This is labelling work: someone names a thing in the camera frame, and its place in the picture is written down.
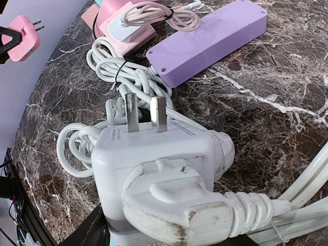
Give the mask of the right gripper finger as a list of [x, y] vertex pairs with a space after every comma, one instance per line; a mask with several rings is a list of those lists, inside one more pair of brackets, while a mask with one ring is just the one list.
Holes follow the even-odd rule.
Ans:
[[89, 214], [81, 225], [59, 245], [105, 246], [110, 245], [110, 233], [101, 204]]

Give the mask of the pink plug adapter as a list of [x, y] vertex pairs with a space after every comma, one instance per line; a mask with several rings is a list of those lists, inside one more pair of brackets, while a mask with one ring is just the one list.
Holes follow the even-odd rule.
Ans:
[[23, 62], [39, 48], [41, 40], [37, 32], [44, 27], [35, 26], [41, 22], [33, 23], [20, 15], [8, 27], [1, 27], [1, 64], [7, 60]]

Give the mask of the white cube socket adapter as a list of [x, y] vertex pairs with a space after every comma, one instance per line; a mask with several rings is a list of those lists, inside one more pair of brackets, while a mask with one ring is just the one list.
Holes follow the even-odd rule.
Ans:
[[229, 135], [180, 120], [102, 130], [91, 162], [110, 230], [157, 237], [185, 227], [188, 210], [212, 194], [234, 155]]

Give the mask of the white three-pin plug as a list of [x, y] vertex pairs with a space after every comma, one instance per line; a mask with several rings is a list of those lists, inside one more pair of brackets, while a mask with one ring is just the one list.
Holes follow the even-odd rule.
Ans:
[[171, 245], [216, 244], [291, 210], [289, 201], [265, 194], [212, 192], [184, 159], [138, 165], [124, 182], [122, 207], [137, 230]]

